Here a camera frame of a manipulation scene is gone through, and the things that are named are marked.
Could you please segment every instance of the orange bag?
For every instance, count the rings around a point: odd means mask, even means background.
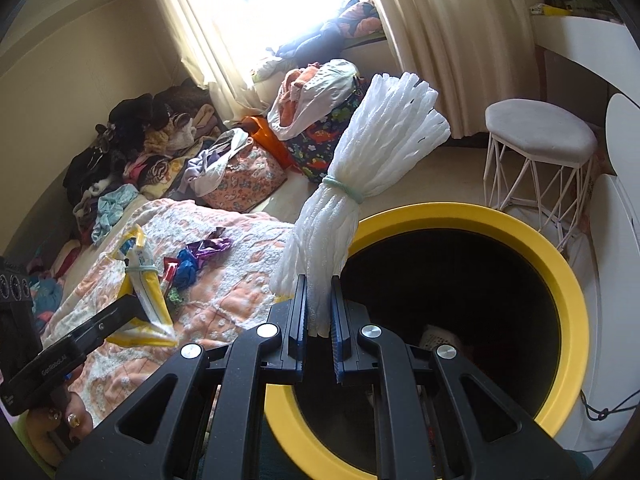
[[[242,122],[244,123],[246,120],[252,120],[258,126],[258,131],[251,134],[252,139],[271,153],[283,170],[286,170],[293,164],[289,150],[287,150],[284,143],[271,131],[267,119],[264,117],[249,116],[245,117]]]

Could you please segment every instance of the person's hand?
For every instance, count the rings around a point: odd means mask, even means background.
[[[83,366],[79,366],[71,373],[65,383],[67,386],[80,376],[82,368]],[[27,413],[26,430],[31,445],[53,467],[58,466],[63,455],[47,433],[54,431],[60,424],[69,428],[69,438],[74,442],[82,440],[94,428],[94,421],[78,394],[71,393],[71,400],[64,413],[55,408],[35,408]]]

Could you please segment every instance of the yellow bucket rim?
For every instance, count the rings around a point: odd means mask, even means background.
[[[574,272],[558,250],[524,222],[494,209],[456,202],[414,204],[360,221],[349,256],[385,238],[437,228],[475,232],[504,243],[527,259],[548,286],[560,321],[560,359],[556,378],[535,420],[555,436],[578,397],[589,354],[587,309]],[[269,384],[264,412],[282,449],[312,479],[376,479],[322,444],[306,424],[292,386]]]

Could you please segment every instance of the gray cushioned seat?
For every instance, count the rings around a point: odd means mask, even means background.
[[[587,124],[568,111],[542,101],[508,99],[486,109],[487,129],[533,160],[577,168],[596,150]]]

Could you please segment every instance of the white stool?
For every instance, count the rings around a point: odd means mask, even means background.
[[[492,104],[485,112],[489,130],[489,147],[484,166],[484,203],[503,211],[510,205],[534,207],[538,210],[539,231],[552,222],[558,231],[558,250],[562,250],[576,227],[587,199],[587,190],[596,138],[587,124],[573,114],[542,101],[508,99]],[[509,147],[525,157],[520,174],[510,187],[502,168],[505,149]],[[488,192],[490,170],[495,161],[495,173]],[[537,162],[560,166],[546,189],[540,193]],[[564,182],[564,168],[571,168]],[[531,171],[535,200],[515,198],[514,192],[527,173]],[[542,199],[559,181],[559,197],[551,210],[542,205]],[[575,182],[575,199],[562,210],[562,200]]]

